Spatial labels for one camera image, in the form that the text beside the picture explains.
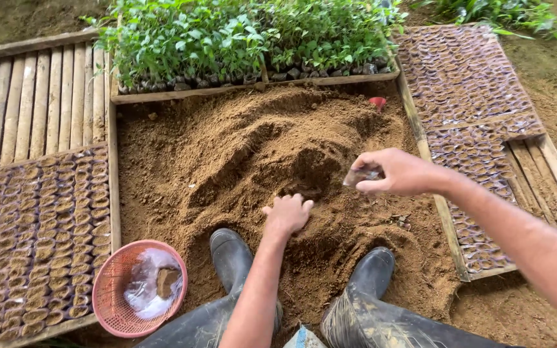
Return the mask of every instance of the plastic sheet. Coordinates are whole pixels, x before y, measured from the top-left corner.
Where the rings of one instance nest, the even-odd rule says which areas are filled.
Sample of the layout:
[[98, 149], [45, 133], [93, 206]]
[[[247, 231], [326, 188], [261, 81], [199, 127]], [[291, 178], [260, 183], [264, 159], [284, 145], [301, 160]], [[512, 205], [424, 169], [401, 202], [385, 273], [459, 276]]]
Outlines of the plastic sheet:
[[175, 257], [164, 250], [148, 248], [137, 257], [139, 264], [132, 267], [132, 281], [124, 291], [126, 302], [135, 310], [135, 314], [145, 320], [164, 314], [171, 303], [180, 296], [182, 276], [171, 285], [171, 296], [162, 299], [158, 296], [157, 280], [159, 270], [163, 268], [181, 271]]

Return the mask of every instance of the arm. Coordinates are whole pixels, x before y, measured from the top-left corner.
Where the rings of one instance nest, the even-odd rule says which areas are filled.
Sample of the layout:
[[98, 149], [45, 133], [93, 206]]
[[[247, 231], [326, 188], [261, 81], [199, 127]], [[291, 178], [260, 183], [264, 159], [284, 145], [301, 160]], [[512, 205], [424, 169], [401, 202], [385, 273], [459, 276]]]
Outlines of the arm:
[[276, 197], [273, 208], [264, 207], [268, 216], [264, 235], [219, 348], [270, 347], [283, 251], [291, 234], [305, 225], [312, 207], [313, 201], [303, 204], [300, 194]]
[[386, 178], [362, 181], [365, 193], [404, 196], [436, 193], [457, 204], [517, 264], [523, 275], [557, 309], [557, 229], [500, 199], [464, 175], [398, 149], [360, 155], [353, 169], [380, 165]]

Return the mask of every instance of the hand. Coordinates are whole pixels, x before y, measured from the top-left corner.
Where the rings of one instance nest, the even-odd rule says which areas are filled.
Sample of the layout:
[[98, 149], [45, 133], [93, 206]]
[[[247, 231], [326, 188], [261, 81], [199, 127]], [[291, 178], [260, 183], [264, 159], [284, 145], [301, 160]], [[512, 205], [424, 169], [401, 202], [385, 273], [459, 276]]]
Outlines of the hand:
[[399, 149], [365, 152], [358, 156], [352, 169], [382, 167], [385, 179], [364, 180], [356, 185], [363, 193], [388, 192], [399, 196], [439, 193], [450, 184], [453, 170], [427, 162]]
[[272, 233], [277, 237], [284, 237], [287, 241], [292, 233], [299, 231], [305, 226], [309, 219], [309, 211], [313, 207], [313, 201], [302, 203], [302, 195], [297, 193], [274, 197], [274, 207], [264, 207], [262, 211], [268, 216], [264, 233]]

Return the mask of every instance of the forearm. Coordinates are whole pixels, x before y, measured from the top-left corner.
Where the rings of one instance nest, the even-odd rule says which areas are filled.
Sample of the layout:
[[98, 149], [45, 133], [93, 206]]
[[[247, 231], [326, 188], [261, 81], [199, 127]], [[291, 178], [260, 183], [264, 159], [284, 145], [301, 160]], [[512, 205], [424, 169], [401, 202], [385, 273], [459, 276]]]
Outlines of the forearm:
[[285, 244], [262, 238], [220, 348], [270, 347]]
[[453, 175], [441, 190], [509, 255], [557, 308], [557, 229], [465, 178]]

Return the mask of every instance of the plastic basket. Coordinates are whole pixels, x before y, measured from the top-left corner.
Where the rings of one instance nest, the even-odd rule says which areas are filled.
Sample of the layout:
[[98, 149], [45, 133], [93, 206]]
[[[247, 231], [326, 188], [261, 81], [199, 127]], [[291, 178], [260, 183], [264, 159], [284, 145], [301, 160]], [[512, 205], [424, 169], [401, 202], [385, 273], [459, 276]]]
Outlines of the plastic basket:
[[[182, 271], [182, 291], [165, 314], [144, 320], [128, 305], [124, 299], [124, 291], [131, 280], [132, 267], [140, 262], [137, 257], [148, 248], [161, 249], [175, 257]], [[160, 241], [135, 241], [115, 251], [100, 268], [93, 286], [93, 310], [98, 322], [109, 333], [124, 338], [145, 336], [156, 331], [180, 309], [186, 296], [187, 285], [186, 266], [175, 249]]]

